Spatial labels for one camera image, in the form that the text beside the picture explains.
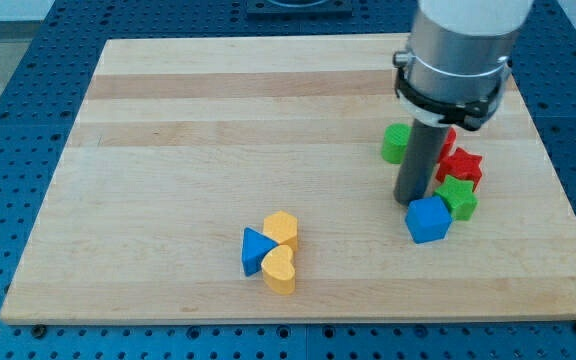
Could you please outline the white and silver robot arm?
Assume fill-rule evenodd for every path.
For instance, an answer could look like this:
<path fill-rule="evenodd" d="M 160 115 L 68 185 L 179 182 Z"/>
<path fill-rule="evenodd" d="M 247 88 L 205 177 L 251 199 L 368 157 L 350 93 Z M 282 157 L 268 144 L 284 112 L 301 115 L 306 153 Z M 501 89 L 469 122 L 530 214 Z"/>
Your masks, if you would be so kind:
<path fill-rule="evenodd" d="M 419 0 L 393 55 L 395 93 L 419 122 L 476 131 L 497 111 L 532 0 Z"/>

